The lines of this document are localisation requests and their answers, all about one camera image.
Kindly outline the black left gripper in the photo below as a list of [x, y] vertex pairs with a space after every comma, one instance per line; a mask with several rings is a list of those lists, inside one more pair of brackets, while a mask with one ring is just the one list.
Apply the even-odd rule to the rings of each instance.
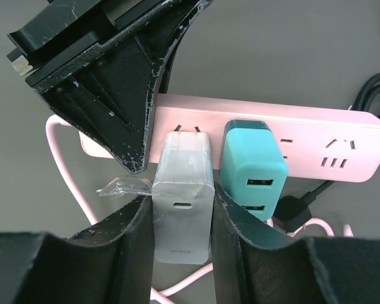
[[7, 58], [50, 109], [130, 173], [148, 165], [156, 99], [208, 1], [50, 1]]

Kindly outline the pink power strip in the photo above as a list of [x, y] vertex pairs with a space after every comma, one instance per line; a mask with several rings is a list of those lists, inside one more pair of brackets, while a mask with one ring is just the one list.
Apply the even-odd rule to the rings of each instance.
[[291, 177], [364, 182], [380, 165], [380, 119], [365, 111], [162, 94], [149, 161], [157, 182], [204, 182], [227, 144], [246, 163], [277, 156]]

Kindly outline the teal dual usb charger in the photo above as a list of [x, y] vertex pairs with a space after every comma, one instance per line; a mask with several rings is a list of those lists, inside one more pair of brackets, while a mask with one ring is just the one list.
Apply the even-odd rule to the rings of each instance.
[[226, 123], [220, 164], [222, 189], [256, 218], [270, 219], [288, 176], [288, 165], [265, 122]]

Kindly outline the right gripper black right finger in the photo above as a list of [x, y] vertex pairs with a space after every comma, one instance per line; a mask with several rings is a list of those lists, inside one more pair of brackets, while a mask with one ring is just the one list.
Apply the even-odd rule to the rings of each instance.
[[218, 303], [380, 303], [380, 240], [289, 237], [215, 187]]

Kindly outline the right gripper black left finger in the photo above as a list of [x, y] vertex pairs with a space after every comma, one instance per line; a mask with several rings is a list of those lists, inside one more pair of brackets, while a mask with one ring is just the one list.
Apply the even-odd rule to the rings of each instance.
[[0, 232], [0, 303], [148, 303], [153, 261], [148, 196], [71, 238]]

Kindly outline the white charger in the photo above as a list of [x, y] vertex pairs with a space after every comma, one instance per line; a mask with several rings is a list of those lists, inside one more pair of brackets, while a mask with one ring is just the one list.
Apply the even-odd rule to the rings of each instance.
[[205, 263], [215, 196], [207, 134], [168, 133], [151, 193], [155, 258], [161, 263]]

